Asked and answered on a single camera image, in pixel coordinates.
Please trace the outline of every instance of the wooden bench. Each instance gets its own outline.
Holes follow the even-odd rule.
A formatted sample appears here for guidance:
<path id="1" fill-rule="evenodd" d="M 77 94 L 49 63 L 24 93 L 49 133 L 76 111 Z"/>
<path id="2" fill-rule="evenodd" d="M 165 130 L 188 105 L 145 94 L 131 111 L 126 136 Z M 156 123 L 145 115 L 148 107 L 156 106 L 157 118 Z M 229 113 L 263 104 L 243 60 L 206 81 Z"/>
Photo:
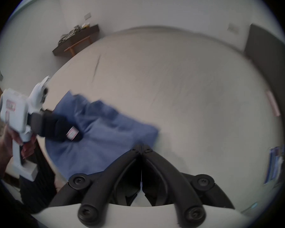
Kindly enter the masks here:
<path id="1" fill-rule="evenodd" d="M 76 45 L 78 45 L 78 44 L 80 44 L 80 43 L 82 43 L 82 42 L 84 42 L 84 41 L 86 41 L 86 40 L 88 40 L 89 43 L 92 44 L 92 40 L 91 40 L 90 36 L 87 36 L 87 37 L 83 38 L 82 40 L 77 41 L 75 44 L 71 45 L 70 47 L 66 48 L 64 51 L 70 51 L 71 54 L 72 54 L 72 57 L 73 57 L 73 56 L 76 55 L 76 53 L 75 53 L 73 47 L 76 46 Z"/>

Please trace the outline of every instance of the hand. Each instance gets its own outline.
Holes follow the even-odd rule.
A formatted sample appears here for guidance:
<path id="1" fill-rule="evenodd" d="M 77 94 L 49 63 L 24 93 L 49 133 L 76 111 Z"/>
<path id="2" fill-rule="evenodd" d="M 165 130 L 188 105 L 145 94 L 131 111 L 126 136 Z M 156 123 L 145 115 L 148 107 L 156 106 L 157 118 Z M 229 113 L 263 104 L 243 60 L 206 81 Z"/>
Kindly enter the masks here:
<path id="1" fill-rule="evenodd" d="M 11 158 L 13 156 L 13 140 L 15 140 L 19 145 L 23 145 L 21 155 L 23 158 L 27 158 L 28 156 L 32 155 L 34 153 L 35 149 L 35 141 L 36 141 L 36 135 L 33 134 L 31 137 L 31 140 L 29 142 L 26 142 L 23 144 L 19 134 L 9 128 L 8 126 L 5 126 L 4 128 L 4 134 L 2 136 L 2 142 L 3 147 L 6 150 L 6 154 Z"/>

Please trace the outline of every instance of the light switch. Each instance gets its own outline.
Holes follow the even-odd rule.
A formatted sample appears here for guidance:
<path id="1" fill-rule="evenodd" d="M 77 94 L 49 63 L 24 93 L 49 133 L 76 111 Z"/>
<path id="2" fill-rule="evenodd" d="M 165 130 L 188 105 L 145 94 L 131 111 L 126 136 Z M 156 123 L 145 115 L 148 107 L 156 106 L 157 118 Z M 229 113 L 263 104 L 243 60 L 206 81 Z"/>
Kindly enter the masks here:
<path id="1" fill-rule="evenodd" d="M 86 14 L 86 15 L 84 16 L 84 19 L 87 20 L 87 19 L 90 18 L 90 17 L 91 17 L 91 13 L 88 13 L 88 14 Z"/>
<path id="2" fill-rule="evenodd" d="M 0 81 L 2 81 L 2 80 L 3 80 L 3 76 L 2 76 L 2 74 L 0 72 Z"/>

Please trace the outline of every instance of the wooden table leg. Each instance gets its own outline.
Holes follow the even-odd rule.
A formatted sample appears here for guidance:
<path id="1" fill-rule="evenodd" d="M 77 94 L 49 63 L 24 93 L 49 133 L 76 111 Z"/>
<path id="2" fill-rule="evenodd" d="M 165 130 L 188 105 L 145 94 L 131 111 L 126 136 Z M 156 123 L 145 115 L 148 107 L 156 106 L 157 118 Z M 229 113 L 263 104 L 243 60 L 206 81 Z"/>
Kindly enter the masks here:
<path id="1" fill-rule="evenodd" d="M 70 52 L 71 52 L 71 54 L 72 54 L 72 57 L 76 55 L 76 53 L 75 53 L 75 51 L 74 51 L 73 48 L 70 48 Z"/>

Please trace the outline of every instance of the glove label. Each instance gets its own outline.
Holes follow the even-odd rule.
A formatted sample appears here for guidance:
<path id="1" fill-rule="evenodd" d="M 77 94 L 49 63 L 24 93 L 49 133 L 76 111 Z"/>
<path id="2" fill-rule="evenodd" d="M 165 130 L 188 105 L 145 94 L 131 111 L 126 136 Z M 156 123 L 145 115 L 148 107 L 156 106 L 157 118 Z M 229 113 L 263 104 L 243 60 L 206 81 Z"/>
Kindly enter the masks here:
<path id="1" fill-rule="evenodd" d="M 79 131 L 74 126 L 71 127 L 71 129 L 66 134 L 67 138 L 70 139 L 70 140 L 73 140 L 76 137 L 76 135 L 78 134 L 78 132 Z"/>

